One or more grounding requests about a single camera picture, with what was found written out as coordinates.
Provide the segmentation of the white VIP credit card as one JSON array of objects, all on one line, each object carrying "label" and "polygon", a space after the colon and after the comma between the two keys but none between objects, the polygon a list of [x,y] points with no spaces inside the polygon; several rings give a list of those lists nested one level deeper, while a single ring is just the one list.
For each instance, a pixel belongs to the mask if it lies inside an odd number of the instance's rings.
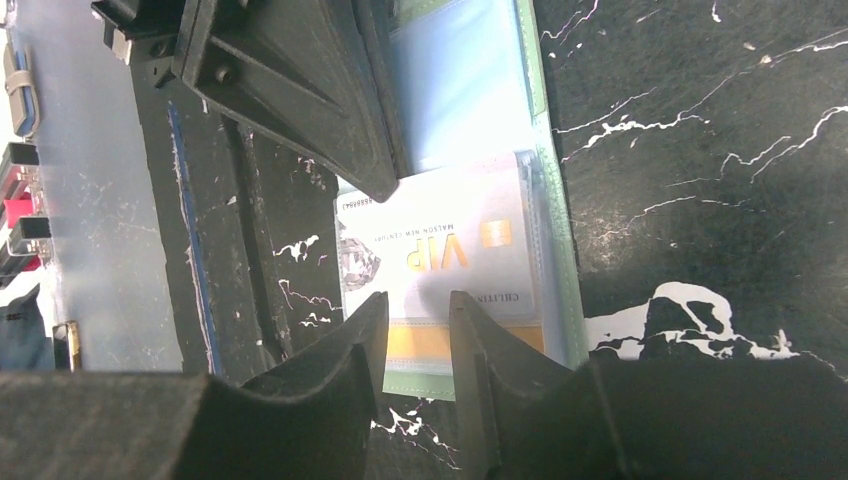
[{"label": "white VIP credit card", "polygon": [[465,291],[502,323],[536,322],[539,268],[526,173],[526,163],[509,153],[404,178],[383,203],[359,191],[340,195],[345,312],[385,292],[393,322],[441,325],[451,293]]}]

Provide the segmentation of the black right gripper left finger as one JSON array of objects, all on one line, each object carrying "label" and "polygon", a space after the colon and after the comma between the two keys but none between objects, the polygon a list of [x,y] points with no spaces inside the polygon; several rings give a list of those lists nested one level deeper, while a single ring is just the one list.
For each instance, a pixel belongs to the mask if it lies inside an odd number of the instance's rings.
[{"label": "black right gripper left finger", "polygon": [[5,373],[5,479],[360,479],[386,293],[241,386],[174,373]]}]

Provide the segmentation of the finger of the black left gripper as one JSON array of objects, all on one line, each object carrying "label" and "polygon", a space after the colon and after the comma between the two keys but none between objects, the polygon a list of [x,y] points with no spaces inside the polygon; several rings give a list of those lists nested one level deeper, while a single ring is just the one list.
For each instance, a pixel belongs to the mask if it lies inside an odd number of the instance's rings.
[{"label": "finger of the black left gripper", "polygon": [[390,1],[189,1],[173,72],[375,201],[408,173]]}]

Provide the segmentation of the mint green card holder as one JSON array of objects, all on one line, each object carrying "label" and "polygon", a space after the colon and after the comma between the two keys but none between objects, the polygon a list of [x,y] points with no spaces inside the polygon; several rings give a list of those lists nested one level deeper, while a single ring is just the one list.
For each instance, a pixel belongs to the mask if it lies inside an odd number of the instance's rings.
[{"label": "mint green card holder", "polygon": [[469,293],[553,361],[588,356],[529,1],[399,1],[391,53],[411,162],[382,203],[335,202],[341,304],[389,299],[383,389],[452,400],[449,298]]}]

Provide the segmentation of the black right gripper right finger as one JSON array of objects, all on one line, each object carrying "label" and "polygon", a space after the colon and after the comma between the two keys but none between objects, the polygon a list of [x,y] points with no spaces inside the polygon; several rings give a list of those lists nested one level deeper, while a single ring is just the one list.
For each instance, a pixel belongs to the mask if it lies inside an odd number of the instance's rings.
[{"label": "black right gripper right finger", "polygon": [[570,370],[450,296],[468,479],[843,479],[847,384],[821,361],[591,360]]}]

